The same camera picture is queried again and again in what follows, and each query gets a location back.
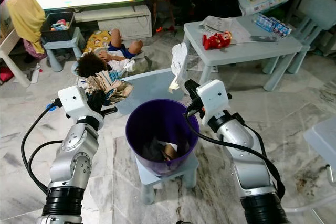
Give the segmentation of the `white printed paper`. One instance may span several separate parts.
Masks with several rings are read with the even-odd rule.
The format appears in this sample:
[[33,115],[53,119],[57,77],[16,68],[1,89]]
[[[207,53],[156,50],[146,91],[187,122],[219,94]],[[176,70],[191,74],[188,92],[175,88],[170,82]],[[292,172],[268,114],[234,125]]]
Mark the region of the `white printed paper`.
[[174,75],[172,82],[168,87],[168,91],[173,93],[174,90],[180,88],[184,85],[187,80],[187,56],[188,56],[187,44],[181,42],[180,44],[174,46],[171,49],[172,59],[171,59],[171,72]]

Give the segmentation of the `brown printed packaging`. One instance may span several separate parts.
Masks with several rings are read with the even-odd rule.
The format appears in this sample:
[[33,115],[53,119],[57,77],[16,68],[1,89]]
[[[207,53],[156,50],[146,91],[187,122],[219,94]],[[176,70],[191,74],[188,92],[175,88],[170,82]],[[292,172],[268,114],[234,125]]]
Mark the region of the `brown printed packaging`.
[[112,105],[127,99],[130,96],[134,86],[119,78],[117,71],[99,71],[98,73],[87,77],[86,94],[91,94],[94,90],[103,90],[105,92],[113,91],[110,98]]

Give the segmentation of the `yellow printed cushion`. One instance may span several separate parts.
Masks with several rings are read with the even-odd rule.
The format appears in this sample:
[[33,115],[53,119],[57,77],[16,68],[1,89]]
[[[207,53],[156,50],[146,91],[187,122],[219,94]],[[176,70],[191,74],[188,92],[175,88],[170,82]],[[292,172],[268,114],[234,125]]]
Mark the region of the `yellow printed cushion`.
[[91,52],[99,47],[108,48],[111,43],[110,30],[95,30],[92,35],[87,39],[86,46],[82,51],[84,53]]

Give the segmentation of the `light blue children's chair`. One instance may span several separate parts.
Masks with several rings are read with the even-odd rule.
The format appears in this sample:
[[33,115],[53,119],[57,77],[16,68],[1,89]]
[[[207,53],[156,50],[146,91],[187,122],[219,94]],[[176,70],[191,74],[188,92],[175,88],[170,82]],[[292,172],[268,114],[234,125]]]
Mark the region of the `light blue children's chair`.
[[336,25],[336,0],[307,0],[303,13],[291,34],[309,48],[320,32]]

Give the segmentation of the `light blue children's table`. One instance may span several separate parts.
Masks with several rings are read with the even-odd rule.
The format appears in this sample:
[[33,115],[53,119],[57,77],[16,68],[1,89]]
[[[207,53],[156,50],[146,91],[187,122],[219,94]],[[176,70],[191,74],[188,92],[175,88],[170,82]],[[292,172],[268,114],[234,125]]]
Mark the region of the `light blue children's table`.
[[288,36],[279,38],[277,42],[244,42],[235,46],[228,46],[221,50],[206,50],[202,46],[202,30],[199,22],[191,22],[183,25],[183,42],[193,46],[204,64],[199,83],[208,82],[211,71],[215,66],[233,63],[256,61],[260,59],[275,59],[276,65],[273,71],[269,71],[269,80],[264,85],[266,91],[274,91],[282,76],[288,70],[288,66],[296,54],[303,48],[303,44],[297,39]]

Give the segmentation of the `red toy figure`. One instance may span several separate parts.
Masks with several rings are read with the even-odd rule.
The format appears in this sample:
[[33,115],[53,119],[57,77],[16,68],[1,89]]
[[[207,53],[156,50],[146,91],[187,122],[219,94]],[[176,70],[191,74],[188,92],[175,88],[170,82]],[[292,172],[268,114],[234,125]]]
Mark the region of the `red toy figure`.
[[202,44],[204,49],[223,49],[227,47],[232,41],[232,34],[227,30],[224,33],[215,33],[208,37],[207,35],[202,35]]

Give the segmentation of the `yellow draped cloth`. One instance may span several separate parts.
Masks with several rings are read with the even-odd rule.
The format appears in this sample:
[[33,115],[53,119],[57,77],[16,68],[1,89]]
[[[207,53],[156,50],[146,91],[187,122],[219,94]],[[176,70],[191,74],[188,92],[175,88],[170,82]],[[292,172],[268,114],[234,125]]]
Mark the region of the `yellow draped cloth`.
[[44,54],[41,46],[41,26],[46,16],[36,0],[8,0],[7,7],[15,32],[30,42],[36,53]]

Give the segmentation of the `black storage bin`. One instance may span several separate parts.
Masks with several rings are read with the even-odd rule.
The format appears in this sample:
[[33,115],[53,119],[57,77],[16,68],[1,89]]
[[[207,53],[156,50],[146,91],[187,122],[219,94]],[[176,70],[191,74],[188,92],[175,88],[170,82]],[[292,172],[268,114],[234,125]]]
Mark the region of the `black storage bin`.
[[[74,15],[74,12],[48,14],[40,29],[41,39],[43,42],[70,41],[72,37],[74,37]],[[52,24],[61,19],[65,19],[66,21],[70,22],[70,28],[68,30],[51,30]]]

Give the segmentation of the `dark and brown trash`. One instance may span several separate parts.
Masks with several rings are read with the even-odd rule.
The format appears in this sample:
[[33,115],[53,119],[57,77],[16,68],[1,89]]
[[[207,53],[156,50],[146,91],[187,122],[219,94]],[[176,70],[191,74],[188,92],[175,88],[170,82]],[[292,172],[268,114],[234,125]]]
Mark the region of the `dark and brown trash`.
[[141,157],[152,162],[167,162],[180,157],[178,145],[153,138],[141,147]]

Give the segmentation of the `colourful toys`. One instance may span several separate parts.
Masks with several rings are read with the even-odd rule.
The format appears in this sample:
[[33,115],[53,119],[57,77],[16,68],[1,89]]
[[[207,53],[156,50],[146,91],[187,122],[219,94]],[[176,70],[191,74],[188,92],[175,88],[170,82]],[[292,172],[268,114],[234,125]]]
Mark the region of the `colourful toys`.
[[66,21],[65,19],[58,20],[54,24],[52,24],[52,31],[55,30],[68,30],[70,28],[70,22]]

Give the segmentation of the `blue bottle multipack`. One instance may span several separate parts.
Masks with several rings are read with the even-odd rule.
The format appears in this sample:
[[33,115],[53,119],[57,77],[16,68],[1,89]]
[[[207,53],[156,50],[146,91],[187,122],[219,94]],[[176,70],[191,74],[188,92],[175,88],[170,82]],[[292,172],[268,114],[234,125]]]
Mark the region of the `blue bottle multipack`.
[[271,33],[276,33],[280,37],[287,37],[292,32],[292,27],[282,23],[274,17],[259,14],[254,21],[255,25]]

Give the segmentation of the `pale blue plastic stool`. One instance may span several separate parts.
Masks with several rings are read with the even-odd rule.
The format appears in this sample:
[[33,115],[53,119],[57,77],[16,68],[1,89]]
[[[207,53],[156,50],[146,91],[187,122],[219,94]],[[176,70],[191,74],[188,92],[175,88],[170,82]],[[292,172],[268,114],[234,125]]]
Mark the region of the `pale blue plastic stool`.
[[136,166],[141,179],[141,201],[145,205],[151,205],[154,203],[155,192],[154,186],[167,183],[173,178],[182,177],[183,186],[187,189],[192,189],[197,184],[197,169],[199,167],[199,161],[195,154],[190,154],[187,160],[180,166],[175,172],[166,176],[158,176],[147,169],[139,161],[139,157],[135,157]]

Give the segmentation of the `small blue stool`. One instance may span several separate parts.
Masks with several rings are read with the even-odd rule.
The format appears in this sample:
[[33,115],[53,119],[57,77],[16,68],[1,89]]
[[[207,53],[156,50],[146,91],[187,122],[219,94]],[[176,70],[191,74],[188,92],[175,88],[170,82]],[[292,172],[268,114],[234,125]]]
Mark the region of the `small blue stool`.
[[53,49],[72,49],[74,55],[79,58],[82,55],[82,51],[79,47],[81,41],[81,29],[79,27],[75,27],[73,37],[70,41],[54,41],[45,42],[43,44],[43,48],[47,54],[48,62],[53,71],[60,72],[63,69],[62,64],[58,61],[57,56],[55,56]]

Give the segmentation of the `purple rubbish bin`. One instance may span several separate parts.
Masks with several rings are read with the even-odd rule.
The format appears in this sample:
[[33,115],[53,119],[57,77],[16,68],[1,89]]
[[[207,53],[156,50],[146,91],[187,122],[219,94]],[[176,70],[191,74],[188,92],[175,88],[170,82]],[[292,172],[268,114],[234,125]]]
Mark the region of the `purple rubbish bin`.
[[[125,126],[130,147],[147,169],[159,176],[170,175],[187,160],[197,146],[199,131],[195,116],[185,119],[186,106],[175,100],[149,100],[138,106],[129,116]],[[153,138],[178,145],[180,157],[167,162],[152,162],[141,157],[141,147]]]

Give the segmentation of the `grey remote control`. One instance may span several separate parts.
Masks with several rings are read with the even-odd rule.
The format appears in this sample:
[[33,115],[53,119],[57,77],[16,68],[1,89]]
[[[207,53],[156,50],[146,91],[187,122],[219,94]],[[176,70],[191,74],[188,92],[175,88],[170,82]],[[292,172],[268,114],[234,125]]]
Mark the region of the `grey remote control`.
[[250,40],[255,42],[277,42],[278,38],[274,36],[250,36]]

